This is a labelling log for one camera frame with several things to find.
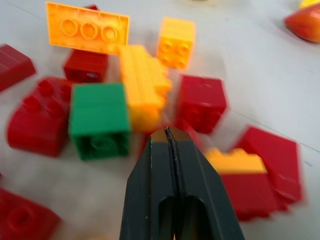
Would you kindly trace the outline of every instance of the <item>orange toy block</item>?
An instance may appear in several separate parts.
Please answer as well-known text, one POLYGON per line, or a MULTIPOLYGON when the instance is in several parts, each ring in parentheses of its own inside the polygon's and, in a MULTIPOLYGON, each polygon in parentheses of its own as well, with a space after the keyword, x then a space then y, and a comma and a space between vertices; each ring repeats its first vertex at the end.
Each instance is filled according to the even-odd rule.
POLYGON ((262 159, 256 154, 248 154, 241 148, 231 153, 222 153, 217 148, 209 149, 204 156, 219 174, 267 173, 262 159))
POLYGON ((196 25, 192 21, 164 17, 156 57, 163 65, 186 69, 196 42, 196 25))
POLYGON ((117 54, 127 45, 130 17, 115 13, 46 3, 51 45, 101 54, 117 54))
POLYGON ((142 45, 121 46, 119 56, 132 129, 151 132, 162 122, 161 111, 172 89, 167 70, 142 45))

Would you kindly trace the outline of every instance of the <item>building block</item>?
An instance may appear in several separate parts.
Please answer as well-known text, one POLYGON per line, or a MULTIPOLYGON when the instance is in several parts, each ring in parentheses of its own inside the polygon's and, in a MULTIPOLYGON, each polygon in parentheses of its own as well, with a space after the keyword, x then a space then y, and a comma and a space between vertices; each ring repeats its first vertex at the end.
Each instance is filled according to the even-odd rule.
POLYGON ((212 148, 204 156, 218 174, 267 173, 258 155, 248 154, 240 148, 233 149, 231 153, 222 153, 217 148, 212 148))
POLYGON ((156 57, 163 65, 186 69, 196 42, 196 25, 192 21, 164 17, 156 57))
POLYGON ((126 15, 46 3, 51 45, 101 54, 117 54, 127 45, 130 18, 126 15))
POLYGON ((210 134, 226 107, 220 79, 182 76, 176 106, 177 125, 186 121, 196 132, 210 134))
POLYGON ((266 173, 220 174, 239 221, 267 218, 279 203, 266 173))
POLYGON ((29 57, 8 44, 0 46, 0 92, 35 73, 29 57))
POLYGON ((320 3, 320 0, 302 0, 299 8, 304 9, 306 7, 309 7, 313 4, 318 4, 318 3, 320 3))
POLYGON ((74 87, 69 135, 82 160, 128 155, 130 131, 122 84, 74 87))
POLYGON ((57 157, 68 140, 71 89, 61 78, 38 82, 9 120, 10 147, 57 157))
POLYGON ((119 47, 119 57, 132 129, 152 132, 161 125, 161 112, 172 89, 167 70, 142 45, 119 47))
POLYGON ((95 4, 91 4, 91 5, 87 5, 84 6, 85 9, 91 9, 91 10, 99 10, 99 8, 97 7, 97 5, 95 4))
POLYGON ((262 158, 273 189, 282 197, 284 208, 302 200, 296 142, 250 126, 233 148, 244 149, 262 158))
POLYGON ((108 55, 73 50, 63 66, 66 79, 81 83, 102 83, 108 67, 108 55))
POLYGON ((61 222, 50 209, 0 188, 2 240, 49 240, 61 222))

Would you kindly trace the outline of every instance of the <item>blurred red block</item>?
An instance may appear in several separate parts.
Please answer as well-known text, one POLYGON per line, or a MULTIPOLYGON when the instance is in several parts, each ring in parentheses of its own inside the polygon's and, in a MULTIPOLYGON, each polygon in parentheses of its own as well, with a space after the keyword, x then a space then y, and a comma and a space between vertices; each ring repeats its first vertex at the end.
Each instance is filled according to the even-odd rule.
POLYGON ((71 90, 61 78, 38 82, 9 120, 9 146, 57 157, 68 140, 71 90))
POLYGON ((35 73, 29 57, 7 44, 0 46, 0 92, 35 73))
POLYGON ((239 221, 267 218, 270 213, 279 210, 279 202, 267 173, 220 176, 239 221))
POLYGON ((177 98, 176 122, 186 121, 196 132, 210 134, 227 107, 220 79, 183 75, 177 98))
POLYGON ((51 210, 0 188, 2 240, 49 240, 60 218, 51 210))
POLYGON ((73 50, 63 66, 66 79, 78 83, 102 83, 108 67, 108 55, 73 50))
POLYGON ((279 195, 282 208, 302 200, 299 174, 299 153, 296 142, 249 127, 233 147, 262 158, 273 189, 279 195))

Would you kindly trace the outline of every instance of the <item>green brick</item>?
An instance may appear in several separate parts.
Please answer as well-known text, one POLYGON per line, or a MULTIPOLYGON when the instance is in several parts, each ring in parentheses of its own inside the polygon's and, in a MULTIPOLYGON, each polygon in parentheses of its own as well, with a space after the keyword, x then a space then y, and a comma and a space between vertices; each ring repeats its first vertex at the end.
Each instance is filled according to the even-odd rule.
POLYGON ((130 122, 121 83, 73 88, 69 135, 82 160, 127 156, 130 122))

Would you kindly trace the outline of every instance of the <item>table surface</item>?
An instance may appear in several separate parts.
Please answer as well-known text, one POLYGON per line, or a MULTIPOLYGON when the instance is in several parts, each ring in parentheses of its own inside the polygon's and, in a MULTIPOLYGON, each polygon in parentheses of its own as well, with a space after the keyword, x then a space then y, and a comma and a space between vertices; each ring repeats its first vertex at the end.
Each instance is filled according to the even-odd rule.
MULTIPOLYGON (((270 220, 241 224, 247 240, 317 240, 320 226, 320 47, 294 36, 283 18, 298 0, 62 0, 131 17, 130 44, 156 51, 162 17, 192 20, 197 39, 189 74, 223 79, 229 109, 206 143, 226 150, 247 124, 300 143, 306 203, 270 220)), ((63 77, 70 50, 50 46, 44 0, 1 0, 0 43, 29 56, 37 75, 0 94, 1 185, 51 208, 65 221, 62 240, 92 236, 118 239, 132 156, 93 163, 79 160, 69 143, 60 158, 8 147, 5 129, 11 112, 44 75, 63 77)), ((118 74, 115 57, 108 81, 118 74)), ((179 72, 170 73, 174 85, 179 72)))

